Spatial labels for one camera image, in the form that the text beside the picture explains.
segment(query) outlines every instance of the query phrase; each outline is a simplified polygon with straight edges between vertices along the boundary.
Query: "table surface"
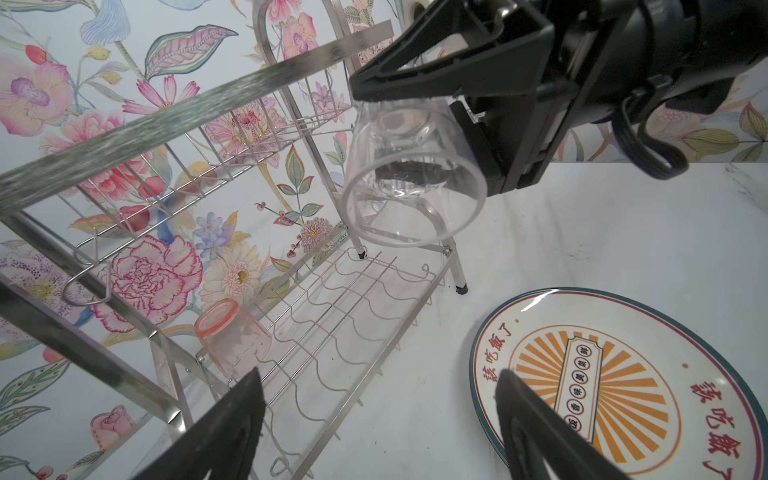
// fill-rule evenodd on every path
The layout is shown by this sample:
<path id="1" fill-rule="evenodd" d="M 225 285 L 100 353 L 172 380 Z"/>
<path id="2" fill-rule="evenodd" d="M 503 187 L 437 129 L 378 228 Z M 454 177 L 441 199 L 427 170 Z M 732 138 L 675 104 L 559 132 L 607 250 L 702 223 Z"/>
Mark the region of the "table surface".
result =
<path id="1" fill-rule="evenodd" d="M 605 290 L 683 323 L 768 405 L 768 165 L 669 181 L 628 164 L 552 164 L 456 236 L 469 293 L 439 289 L 312 471 L 315 478 L 509 478 L 469 392 L 477 328 L 548 286 Z"/>

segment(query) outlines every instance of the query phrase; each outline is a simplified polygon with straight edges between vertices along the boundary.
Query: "white ceramic plate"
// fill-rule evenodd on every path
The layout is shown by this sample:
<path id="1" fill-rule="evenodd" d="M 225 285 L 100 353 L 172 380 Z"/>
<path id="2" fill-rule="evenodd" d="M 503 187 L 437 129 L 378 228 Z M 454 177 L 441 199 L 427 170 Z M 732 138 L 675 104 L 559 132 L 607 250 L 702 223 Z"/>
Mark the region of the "white ceramic plate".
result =
<path id="1" fill-rule="evenodd" d="M 512 369 L 630 475 L 765 479 L 768 424 L 711 346 L 663 313 L 597 290 L 536 290 L 482 324 L 469 365 L 480 423 L 506 462 L 497 375 Z"/>

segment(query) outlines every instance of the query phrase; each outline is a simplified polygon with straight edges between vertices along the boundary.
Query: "upside-down cup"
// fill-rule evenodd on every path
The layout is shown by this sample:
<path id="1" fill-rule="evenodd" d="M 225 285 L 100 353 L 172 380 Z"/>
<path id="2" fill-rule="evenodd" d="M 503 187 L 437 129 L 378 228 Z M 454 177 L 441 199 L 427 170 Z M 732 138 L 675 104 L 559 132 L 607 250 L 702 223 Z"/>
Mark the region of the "upside-down cup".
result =
<path id="1" fill-rule="evenodd" d="M 251 313 L 231 298 L 203 312 L 194 332 L 219 370 L 237 380 L 264 361 L 272 337 Z"/>
<path id="2" fill-rule="evenodd" d="M 362 238 L 389 247 L 439 242 L 466 228 L 487 194 L 443 99 L 360 105 L 341 214 Z"/>

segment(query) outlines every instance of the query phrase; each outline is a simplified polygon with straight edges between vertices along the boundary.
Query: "metal rack frame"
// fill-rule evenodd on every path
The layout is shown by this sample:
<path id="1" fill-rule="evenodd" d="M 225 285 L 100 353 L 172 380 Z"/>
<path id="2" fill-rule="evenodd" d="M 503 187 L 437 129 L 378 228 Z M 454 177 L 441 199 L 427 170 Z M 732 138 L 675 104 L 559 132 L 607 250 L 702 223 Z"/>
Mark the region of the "metal rack frame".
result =
<path id="1" fill-rule="evenodd" d="M 210 389 L 214 401 L 227 393 L 228 385 L 217 372 L 205 366 L 207 359 L 204 351 L 201 350 L 197 355 L 190 354 L 130 303 L 111 292 L 110 260 L 135 240 L 156 230 L 250 168 L 264 164 L 271 154 L 299 140 L 307 146 L 334 207 L 338 209 L 338 192 L 312 139 L 312 133 L 343 113 L 344 109 L 334 103 L 332 111 L 315 110 L 313 115 L 302 115 L 288 85 L 304 81 L 311 92 L 307 77 L 322 72 L 339 61 L 344 62 L 347 71 L 355 71 L 359 68 L 358 52 L 392 36 L 389 22 L 352 34 L 343 17 L 339 1 L 323 0 L 339 39 L 306 54 L 277 63 L 269 48 L 266 34 L 262 35 L 265 32 L 264 17 L 269 2 L 256 0 L 254 4 L 254 29 L 257 41 L 270 65 L 268 68 L 0 176 L 0 220 L 68 274 L 70 280 L 67 286 L 80 283 L 94 295 L 94 299 L 72 299 L 65 287 L 62 292 L 65 301 L 79 306 L 105 303 L 149 339 L 160 385 L 117 358 L 106 347 L 0 275 L 0 309 L 3 317 L 167 423 L 171 440 L 183 435 L 193 422 L 184 393 L 184 387 L 190 382 L 189 377 L 180 377 L 177 364 L 191 378 L 202 380 Z M 290 122 L 284 127 L 273 125 L 270 121 L 264 100 L 278 90 L 287 107 L 287 117 L 290 117 Z M 263 114 L 268 123 L 266 128 L 251 132 L 249 136 L 238 119 L 238 109 L 245 107 Z M 207 122 L 222 116 L 231 118 L 243 138 L 248 140 L 245 148 L 227 156 L 219 153 L 214 146 L 215 139 L 205 128 Z M 195 138 L 198 134 L 204 142 Z M 176 147 L 172 147 L 170 142 L 179 137 L 185 137 L 200 154 L 207 165 L 204 171 L 190 171 L 187 163 L 175 153 Z M 215 158 L 209 160 L 199 145 L 207 145 L 206 150 L 212 151 Z M 164 147 L 175 165 L 183 172 L 182 175 L 186 176 L 186 180 L 176 186 L 164 183 L 162 191 L 166 193 L 163 194 L 153 192 L 147 184 L 147 175 L 137 171 L 148 169 L 152 176 L 160 176 L 147 158 L 147 152 L 157 147 Z M 122 175 L 128 184 L 133 185 L 135 197 L 144 200 L 142 208 L 124 213 L 90 180 L 94 175 L 107 170 Z M 29 175 L 29 171 L 35 171 L 36 175 Z M 103 215 L 110 219 L 111 224 L 104 227 L 89 222 L 89 217 L 78 209 L 77 201 L 62 193 L 72 188 L 79 190 L 87 202 L 97 206 Z M 61 198 L 64 204 L 88 223 L 92 230 L 88 238 L 79 242 L 65 238 L 57 233 L 55 228 L 43 224 L 25 211 L 38 202 L 55 196 Z M 439 216 L 431 215 L 429 209 L 423 213 L 436 228 L 439 227 L 442 222 Z M 150 214 L 156 218 L 154 222 L 141 228 L 135 226 L 136 219 Z M 340 249 L 339 246 L 346 242 L 347 237 L 352 246 Z M 359 238 L 348 234 L 343 225 L 336 228 L 328 241 L 328 244 L 319 245 L 302 256 L 293 267 L 247 306 L 263 323 L 269 323 L 267 329 L 276 344 L 280 344 L 281 348 L 272 348 L 270 354 L 287 348 L 279 359 L 261 359 L 260 367 L 263 369 L 263 384 L 268 395 L 269 415 L 268 419 L 265 419 L 264 427 L 271 445 L 276 449 L 276 456 L 270 466 L 272 476 L 281 476 L 287 472 L 287 475 L 295 479 L 305 475 L 312 478 L 311 465 L 327 442 L 336 435 L 341 421 L 355 402 L 359 402 L 359 397 L 372 376 L 380 372 L 386 357 L 398 347 L 402 335 L 412 323 L 415 324 L 416 316 L 427 304 L 437 286 L 444 284 L 447 271 L 452 271 L 457 288 L 466 285 L 452 238 L 443 240 L 440 244 L 422 247 L 439 253 L 437 257 L 442 259 L 442 265 L 435 270 L 425 264 L 422 274 L 410 273 L 396 266 L 396 258 L 384 261 L 381 253 L 373 257 L 367 255 L 366 248 Z M 319 255 L 322 255 L 325 261 L 310 267 L 310 261 L 316 260 Z M 351 282 L 329 286 L 335 281 L 333 279 Z M 355 290 L 363 285 L 367 285 L 365 291 Z M 408 296 L 393 294 L 398 285 L 411 293 Z M 372 292 L 377 290 L 382 297 L 388 298 L 388 308 L 391 305 L 400 305 L 404 309 L 403 313 L 392 317 L 377 313 L 372 304 Z M 316 302 L 322 295 L 335 298 Z M 324 311 L 315 317 L 316 319 L 296 318 L 294 312 L 303 308 L 302 306 Z M 303 329 L 303 334 L 299 339 L 283 336 L 281 329 L 288 328 L 287 326 Z M 383 328 L 382 326 L 388 326 L 389 329 L 386 329 L 381 338 L 372 339 L 359 331 L 363 327 L 379 329 Z M 367 352 L 373 351 L 372 356 L 361 361 L 350 361 L 350 358 L 342 354 L 341 346 L 354 348 L 361 342 L 377 345 L 375 349 L 366 349 Z M 334 348 L 334 357 L 332 361 L 323 359 L 322 368 L 324 371 L 330 368 L 331 372 L 349 370 L 346 372 L 352 379 L 349 385 L 331 386 L 321 376 L 320 358 L 325 352 L 331 351 L 331 345 Z M 319 386 L 310 385 L 309 377 L 302 376 L 302 373 L 311 370 L 305 367 L 312 362 L 315 364 Z M 303 388 L 318 388 L 320 393 L 338 395 L 338 399 L 328 404 L 324 418 L 307 415 L 303 411 L 297 383 L 300 376 Z M 293 447 L 284 446 L 286 443 L 278 439 L 280 433 L 275 431 L 274 425 L 276 419 L 280 421 L 282 412 L 277 404 L 289 398 L 285 392 L 291 386 L 296 410 L 300 414 L 297 418 L 320 424 L 319 428 L 310 429 L 312 440 L 299 452 L 293 452 Z"/>

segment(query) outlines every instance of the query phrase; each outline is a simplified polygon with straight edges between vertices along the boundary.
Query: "black cable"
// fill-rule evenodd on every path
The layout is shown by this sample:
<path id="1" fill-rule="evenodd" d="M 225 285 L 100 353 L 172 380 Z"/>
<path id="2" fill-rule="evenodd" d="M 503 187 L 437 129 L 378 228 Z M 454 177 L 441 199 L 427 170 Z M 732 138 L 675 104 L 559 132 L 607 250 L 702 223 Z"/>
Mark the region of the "black cable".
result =
<path id="1" fill-rule="evenodd" d="M 614 112 L 611 126 L 618 140 L 621 150 L 643 172 L 658 180 L 669 180 L 688 170 L 688 159 L 677 147 L 651 137 L 645 131 L 650 113 L 640 120 L 637 134 L 632 130 L 632 125 L 627 115 L 627 106 L 632 97 L 625 98 L 620 107 Z M 659 154 L 667 161 L 664 163 L 648 149 Z"/>

